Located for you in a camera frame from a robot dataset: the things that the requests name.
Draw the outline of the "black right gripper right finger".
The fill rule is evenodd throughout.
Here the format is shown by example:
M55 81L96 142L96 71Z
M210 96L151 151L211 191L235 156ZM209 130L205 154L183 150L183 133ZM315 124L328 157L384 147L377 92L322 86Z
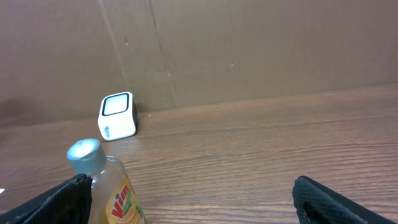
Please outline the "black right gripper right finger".
M304 175L292 197L300 224L395 224Z

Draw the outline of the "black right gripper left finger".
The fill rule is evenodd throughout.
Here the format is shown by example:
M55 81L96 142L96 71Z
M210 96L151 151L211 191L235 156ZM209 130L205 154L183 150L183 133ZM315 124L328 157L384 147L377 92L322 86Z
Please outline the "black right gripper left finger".
M78 174L1 215L1 224L88 224L93 179Z

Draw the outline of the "yellow oil bottle silver cap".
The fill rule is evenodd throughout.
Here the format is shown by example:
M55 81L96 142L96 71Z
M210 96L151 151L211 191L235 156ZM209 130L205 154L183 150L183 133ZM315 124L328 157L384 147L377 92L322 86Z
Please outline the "yellow oil bottle silver cap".
M97 139L79 140L67 151L67 159L77 174L93 179L89 223L148 224L124 164L107 156Z

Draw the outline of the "white barcode scanner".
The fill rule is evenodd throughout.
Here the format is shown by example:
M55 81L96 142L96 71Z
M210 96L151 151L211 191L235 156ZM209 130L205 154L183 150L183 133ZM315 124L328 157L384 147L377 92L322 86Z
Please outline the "white barcode scanner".
M131 92L125 91L103 98L98 127L106 141L133 136L137 132L137 108Z

